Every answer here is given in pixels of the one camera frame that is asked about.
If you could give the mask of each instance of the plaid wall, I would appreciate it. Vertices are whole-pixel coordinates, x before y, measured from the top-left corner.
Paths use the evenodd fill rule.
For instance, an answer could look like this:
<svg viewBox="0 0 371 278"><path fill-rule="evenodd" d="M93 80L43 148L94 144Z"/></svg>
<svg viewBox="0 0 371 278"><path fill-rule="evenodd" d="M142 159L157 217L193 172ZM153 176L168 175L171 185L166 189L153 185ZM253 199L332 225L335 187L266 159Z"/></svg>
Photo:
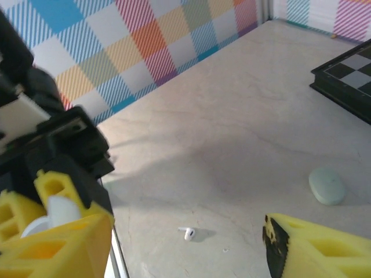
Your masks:
<svg viewBox="0 0 371 278"><path fill-rule="evenodd" d="M66 107L105 120L257 26L260 0L0 0Z"/></svg>
<svg viewBox="0 0 371 278"><path fill-rule="evenodd" d="M370 0L273 0L274 16L362 42L371 38Z"/></svg>

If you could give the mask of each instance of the chessboard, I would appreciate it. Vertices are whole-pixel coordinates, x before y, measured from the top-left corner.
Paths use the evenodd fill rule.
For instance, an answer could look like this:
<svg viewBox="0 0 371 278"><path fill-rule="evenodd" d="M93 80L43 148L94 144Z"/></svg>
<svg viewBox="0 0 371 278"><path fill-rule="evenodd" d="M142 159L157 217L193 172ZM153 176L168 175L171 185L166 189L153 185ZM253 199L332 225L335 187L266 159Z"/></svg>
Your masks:
<svg viewBox="0 0 371 278"><path fill-rule="evenodd" d="M371 40L312 70L310 86L371 124Z"/></svg>

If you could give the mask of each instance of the white earbud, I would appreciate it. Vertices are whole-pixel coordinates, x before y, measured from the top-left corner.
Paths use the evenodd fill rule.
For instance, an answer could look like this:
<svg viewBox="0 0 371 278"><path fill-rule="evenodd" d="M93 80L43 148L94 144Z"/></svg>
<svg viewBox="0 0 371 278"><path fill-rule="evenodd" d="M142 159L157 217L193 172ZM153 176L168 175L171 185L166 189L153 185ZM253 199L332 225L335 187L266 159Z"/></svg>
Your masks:
<svg viewBox="0 0 371 278"><path fill-rule="evenodd" d="M185 231L184 239L188 242L192 239L192 237L194 237L196 233L195 229L190 227L179 227L178 231Z"/></svg>

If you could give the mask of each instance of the marble surface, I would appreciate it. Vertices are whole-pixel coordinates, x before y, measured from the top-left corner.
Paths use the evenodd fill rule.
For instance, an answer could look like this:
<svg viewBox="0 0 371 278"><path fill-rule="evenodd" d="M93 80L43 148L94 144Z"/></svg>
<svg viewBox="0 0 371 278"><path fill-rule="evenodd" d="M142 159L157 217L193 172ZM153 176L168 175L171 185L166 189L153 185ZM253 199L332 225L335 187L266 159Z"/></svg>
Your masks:
<svg viewBox="0 0 371 278"><path fill-rule="evenodd" d="M265 213L371 238L371 128L308 87L352 47L267 22L100 125L131 278L268 278ZM319 166L340 173L341 205L311 193Z"/></svg>

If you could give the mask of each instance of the yellow 3d printed part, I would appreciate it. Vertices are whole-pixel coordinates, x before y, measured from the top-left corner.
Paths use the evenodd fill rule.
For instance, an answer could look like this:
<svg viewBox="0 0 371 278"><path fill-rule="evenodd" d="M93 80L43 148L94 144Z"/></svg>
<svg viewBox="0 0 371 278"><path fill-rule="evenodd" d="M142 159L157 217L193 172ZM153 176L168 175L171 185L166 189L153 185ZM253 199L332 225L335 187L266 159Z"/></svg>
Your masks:
<svg viewBox="0 0 371 278"><path fill-rule="evenodd" d="M67 197L78 205L83 217L96 213L104 213L109 217L111 226L113 227L114 217L106 209L93 200L89 208L83 205L69 175L54 171L44 173L41 170L38 172L38 178L34 181L34 184L44 207L48 208L48 197L51 195Z"/></svg>
<svg viewBox="0 0 371 278"><path fill-rule="evenodd" d="M15 191L2 191L0 193L0 244L19 239L27 225L43 215L46 215L45 209L35 201Z"/></svg>
<svg viewBox="0 0 371 278"><path fill-rule="evenodd" d="M283 214L263 228L272 278L370 278L371 240Z"/></svg>
<svg viewBox="0 0 371 278"><path fill-rule="evenodd" d="M95 214L0 244L1 278L103 278L111 224Z"/></svg>

